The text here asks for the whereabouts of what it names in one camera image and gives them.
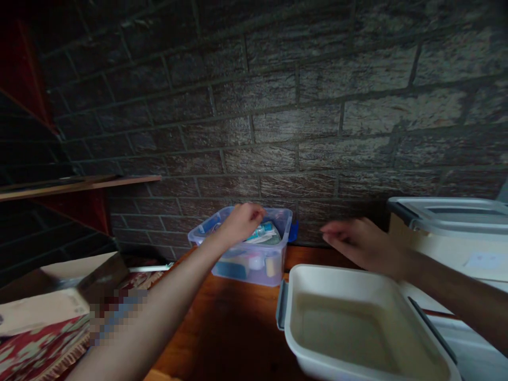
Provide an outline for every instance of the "clear plastic storage box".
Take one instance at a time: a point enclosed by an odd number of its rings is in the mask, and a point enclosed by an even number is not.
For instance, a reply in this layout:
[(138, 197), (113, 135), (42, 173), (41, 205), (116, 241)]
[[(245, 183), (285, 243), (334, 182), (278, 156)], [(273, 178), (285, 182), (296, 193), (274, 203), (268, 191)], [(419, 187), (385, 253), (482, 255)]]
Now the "clear plastic storage box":
[[(190, 242), (200, 245), (214, 226), (231, 214), (234, 206), (227, 206), (195, 227), (188, 234)], [(265, 208), (263, 222), (272, 221), (281, 241), (275, 245), (241, 242), (226, 251), (213, 267), (212, 274), (243, 282), (275, 287), (284, 273), (286, 247), (293, 219), (293, 212), (283, 208)]]

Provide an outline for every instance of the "wooden table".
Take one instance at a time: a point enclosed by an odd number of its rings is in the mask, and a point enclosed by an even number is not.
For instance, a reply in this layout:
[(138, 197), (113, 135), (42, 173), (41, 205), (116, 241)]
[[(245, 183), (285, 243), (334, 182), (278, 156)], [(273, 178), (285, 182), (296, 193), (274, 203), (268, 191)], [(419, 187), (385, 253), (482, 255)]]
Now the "wooden table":
[[(335, 250), (291, 246), (284, 278), (288, 280), (289, 270), (302, 263), (358, 268)], [(208, 275), (145, 381), (171, 377), (183, 381), (309, 380), (287, 346), (284, 332), (277, 329), (278, 294), (279, 287)]]

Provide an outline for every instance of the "container lid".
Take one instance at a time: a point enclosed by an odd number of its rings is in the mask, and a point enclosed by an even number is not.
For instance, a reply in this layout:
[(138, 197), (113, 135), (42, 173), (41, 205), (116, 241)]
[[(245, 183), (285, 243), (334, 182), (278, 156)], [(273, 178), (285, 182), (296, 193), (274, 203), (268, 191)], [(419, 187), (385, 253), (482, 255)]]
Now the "container lid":
[(483, 198), (391, 197), (388, 209), (413, 230), (508, 241), (508, 206)]

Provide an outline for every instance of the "dark brick wall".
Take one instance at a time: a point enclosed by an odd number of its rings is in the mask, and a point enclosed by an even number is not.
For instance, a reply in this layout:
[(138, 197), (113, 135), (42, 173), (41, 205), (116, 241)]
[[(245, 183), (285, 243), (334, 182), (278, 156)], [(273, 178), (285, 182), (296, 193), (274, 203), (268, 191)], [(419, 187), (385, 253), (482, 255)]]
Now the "dark brick wall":
[[(74, 175), (58, 139), (0, 93), (0, 183)], [(0, 287), (55, 262), (116, 250), (113, 240), (27, 200), (0, 203)]]
[(299, 243), (389, 196), (495, 198), (508, 44), (485, 1), (69, 2), (33, 22), (63, 148), (111, 192), (116, 236), (179, 257), (240, 201), (291, 208)]

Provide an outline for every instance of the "wooden shelf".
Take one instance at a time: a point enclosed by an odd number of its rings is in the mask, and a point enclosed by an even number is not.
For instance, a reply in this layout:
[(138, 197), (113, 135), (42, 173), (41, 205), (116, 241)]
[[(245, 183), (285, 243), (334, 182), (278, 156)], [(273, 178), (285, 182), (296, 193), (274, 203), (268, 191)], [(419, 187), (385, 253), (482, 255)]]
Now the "wooden shelf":
[(159, 181), (160, 176), (67, 177), (0, 187), (0, 202), (29, 199), (101, 233), (112, 235), (105, 188)]

